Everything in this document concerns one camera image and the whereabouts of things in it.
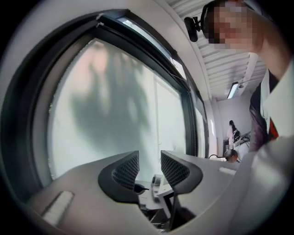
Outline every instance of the woman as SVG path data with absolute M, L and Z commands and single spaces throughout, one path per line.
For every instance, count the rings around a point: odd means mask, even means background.
M 227 132 L 227 137 L 229 139 L 229 147 L 230 149 L 234 149 L 234 142 L 236 142 L 240 137 L 240 132 L 235 127 L 234 122 L 231 120 L 229 122 L 229 129 Z

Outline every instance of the ceiling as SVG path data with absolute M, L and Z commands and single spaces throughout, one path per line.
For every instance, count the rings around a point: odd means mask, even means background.
M 203 6 L 211 0 L 166 0 L 182 20 L 185 17 L 200 19 Z M 242 82 L 235 96 L 252 93 L 262 81 L 266 67 L 261 59 L 253 53 L 216 49 L 209 44 L 202 31 L 198 33 L 198 41 L 191 42 L 195 51 L 200 51 L 198 59 L 203 60 L 203 73 L 207 80 L 210 99 L 225 100 L 233 82 Z

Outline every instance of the ceiling light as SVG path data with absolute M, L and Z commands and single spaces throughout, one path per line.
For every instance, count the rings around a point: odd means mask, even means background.
M 231 86 L 230 93 L 228 95 L 228 99 L 231 99 L 234 96 L 234 94 L 237 90 L 237 87 L 238 87 L 238 82 L 234 82 Z

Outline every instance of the white ceiling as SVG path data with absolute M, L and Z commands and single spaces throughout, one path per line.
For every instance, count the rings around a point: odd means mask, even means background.
M 203 6 L 211 0 L 166 0 L 182 20 L 185 17 L 198 17 L 200 19 Z M 234 96 L 243 92 L 253 92 L 262 81 L 266 67 L 256 55 L 249 53 L 225 51 L 215 49 L 202 34 L 198 33 L 198 41 L 192 43 L 200 50 L 203 63 L 203 73 L 208 80 L 210 99 L 225 100 L 233 82 L 242 82 L 243 88 L 237 90 Z

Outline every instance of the fluorescent light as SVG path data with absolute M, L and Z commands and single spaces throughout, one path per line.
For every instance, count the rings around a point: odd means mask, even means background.
M 238 85 L 239 85 L 238 82 L 235 82 L 235 83 L 232 84 L 232 87 L 231 87 L 230 93 L 229 93 L 229 95 L 228 95 L 228 99 L 231 99 L 231 98 L 234 96 L 234 94 L 235 94 L 235 92 L 236 92 L 236 90 L 237 90 L 237 88 L 238 88 Z

